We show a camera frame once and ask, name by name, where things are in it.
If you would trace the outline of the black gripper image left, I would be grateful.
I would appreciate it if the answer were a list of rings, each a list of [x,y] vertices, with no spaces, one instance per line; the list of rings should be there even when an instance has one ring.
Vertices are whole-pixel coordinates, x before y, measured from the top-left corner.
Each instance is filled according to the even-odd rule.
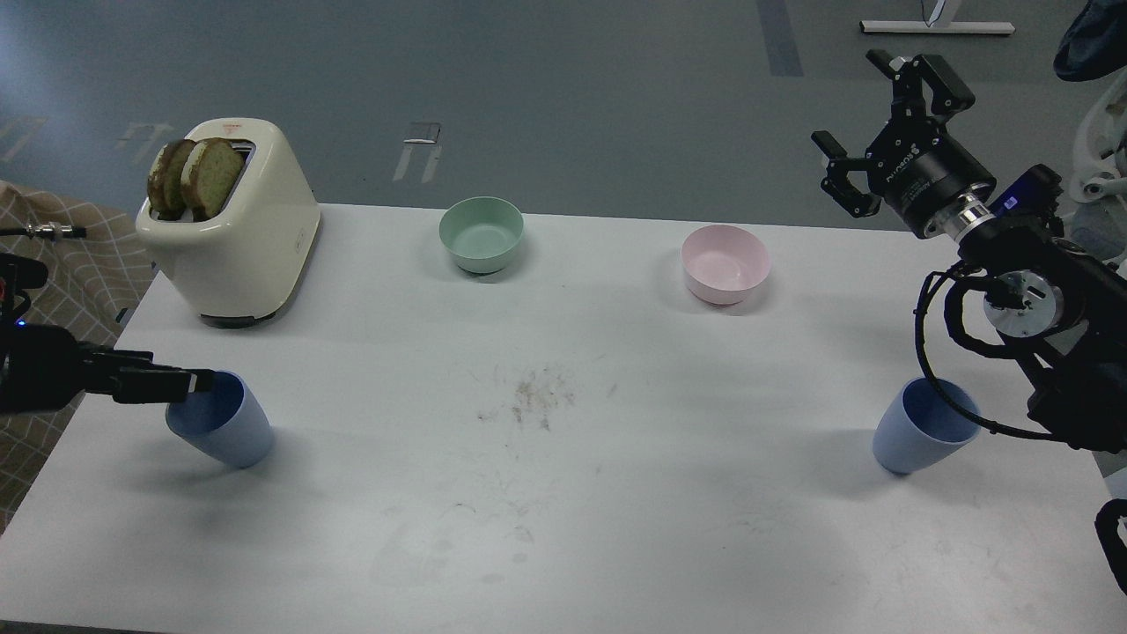
[[[109,394],[122,404],[184,402],[208,392],[215,373],[208,369],[152,369],[153,352],[79,345],[79,370],[85,392]]]

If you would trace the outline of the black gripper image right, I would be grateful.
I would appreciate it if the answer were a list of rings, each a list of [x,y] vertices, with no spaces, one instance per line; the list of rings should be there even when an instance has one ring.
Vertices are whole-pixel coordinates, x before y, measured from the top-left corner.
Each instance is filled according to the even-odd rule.
[[[943,214],[982,203],[997,188],[997,178],[947,133],[947,122],[970,109],[976,96],[938,54],[907,59],[868,50],[866,60],[891,81],[890,114],[860,157],[849,157],[829,131],[811,132],[828,160],[822,191],[851,217],[873,216],[885,203],[928,240],[941,232]]]

